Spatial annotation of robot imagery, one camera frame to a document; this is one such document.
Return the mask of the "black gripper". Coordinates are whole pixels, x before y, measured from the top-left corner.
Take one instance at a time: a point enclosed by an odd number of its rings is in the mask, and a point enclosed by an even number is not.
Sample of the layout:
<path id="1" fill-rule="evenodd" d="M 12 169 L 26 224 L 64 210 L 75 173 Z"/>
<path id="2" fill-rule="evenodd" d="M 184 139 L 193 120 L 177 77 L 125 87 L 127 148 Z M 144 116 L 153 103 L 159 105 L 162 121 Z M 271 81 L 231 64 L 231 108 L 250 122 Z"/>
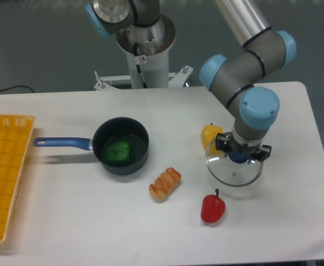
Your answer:
<path id="1" fill-rule="evenodd" d="M 217 133 L 215 138 L 215 148 L 221 151 L 224 157 L 229 156 L 233 160 L 244 160 L 249 158 L 252 162 L 264 162 L 271 156 L 272 146 L 260 145 L 263 138 L 258 140 L 248 140 L 240 135 L 230 132 Z"/>

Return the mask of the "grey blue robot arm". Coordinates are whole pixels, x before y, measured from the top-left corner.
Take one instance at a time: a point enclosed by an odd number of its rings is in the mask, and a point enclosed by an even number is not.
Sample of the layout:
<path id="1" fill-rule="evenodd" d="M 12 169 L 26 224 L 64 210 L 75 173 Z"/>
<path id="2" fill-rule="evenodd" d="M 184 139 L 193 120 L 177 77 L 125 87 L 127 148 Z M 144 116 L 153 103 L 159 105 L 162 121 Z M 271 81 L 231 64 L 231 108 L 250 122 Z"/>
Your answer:
<path id="1" fill-rule="evenodd" d="M 280 103 L 257 82 L 294 59 L 296 42 L 289 33 L 274 31 L 254 1 L 218 1 L 217 6 L 243 52 L 233 59 L 212 56 L 199 72 L 201 83 L 235 119 L 229 135 L 217 135 L 215 148 L 235 163 L 263 162 L 271 147 L 262 141 Z M 99 36 L 116 36 L 127 55 L 133 88 L 171 86 L 168 63 L 152 64 L 155 57 L 167 55 L 176 38 L 159 1 L 92 1 L 85 10 Z"/>

